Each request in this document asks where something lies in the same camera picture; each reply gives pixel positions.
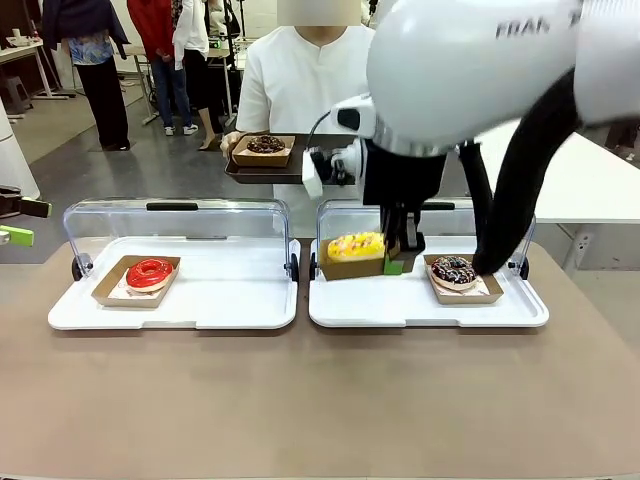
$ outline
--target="white tray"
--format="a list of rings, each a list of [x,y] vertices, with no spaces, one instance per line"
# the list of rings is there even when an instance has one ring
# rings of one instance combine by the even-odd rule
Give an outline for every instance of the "white tray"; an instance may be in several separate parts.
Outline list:
[[[424,254],[472,254],[476,248],[475,237],[425,240]],[[311,251],[317,251],[315,241]],[[310,286],[309,315],[318,325],[328,328],[540,327],[547,323],[549,310],[529,282],[507,268],[500,270],[496,278],[504,295],[495,304],[454,306],[438,303],[422,255],[416,258],[412,273],[399,277],[328,282],[318,270]]]
[[[300,244],[290,254],[300,259]],[[160,307],[107,308],[91,296],[124,255],[181,257],[180,271]],[[85,329],[277,329],[294,319],[298,284],[284,269],[280,239],[124,237],[94,258],[89,277],[75,282],[49,312],[58,330]]]

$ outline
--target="hand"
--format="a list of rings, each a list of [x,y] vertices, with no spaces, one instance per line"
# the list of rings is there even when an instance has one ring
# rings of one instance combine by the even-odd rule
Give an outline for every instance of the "hand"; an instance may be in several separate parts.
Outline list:
[[[240,142],[240,140],[242,140],[242,137],[244,137],[245,135],[246,133],[231,132],[230,134],[224,136],[224,138],[222,139],[222,143],[220,144],[220,150],[222,150],[224,158],[226,158],[227,160],[229,159],[229,156],[238,145],[238,142]]]

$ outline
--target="navy jacket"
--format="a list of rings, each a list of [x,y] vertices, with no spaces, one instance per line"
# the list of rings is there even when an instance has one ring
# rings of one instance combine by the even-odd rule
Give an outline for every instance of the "navy jacket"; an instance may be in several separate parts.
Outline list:
[[[42,6],[42,39],[55,50],[63,38],[84,37],[104,30],[126,59],[124,44],[128,44],[111,0],[44,0]]]

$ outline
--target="person in red jacket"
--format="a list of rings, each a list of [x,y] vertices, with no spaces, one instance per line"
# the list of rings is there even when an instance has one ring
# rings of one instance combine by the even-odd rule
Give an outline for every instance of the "person in red jacket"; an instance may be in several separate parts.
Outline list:
[[[173,85],[173,95],[183,122],[183,133],[193,135],[198,131],[194,125],[187,96],[184,70],[175,69],[173,52],[172,0],[127,0],[131,20],[135,25],[151,64],[153,80],[156,84],[158,110],[164,122],[167,136],[175,133],[169,83]]]

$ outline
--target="yellow frosted donut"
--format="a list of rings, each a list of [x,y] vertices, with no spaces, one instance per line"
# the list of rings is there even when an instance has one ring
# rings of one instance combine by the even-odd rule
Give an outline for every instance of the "yellow frosted donut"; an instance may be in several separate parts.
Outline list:
[[[334,262],[384,258],[384,237],[381,233],[344,235],[329,244],[327,253]]]

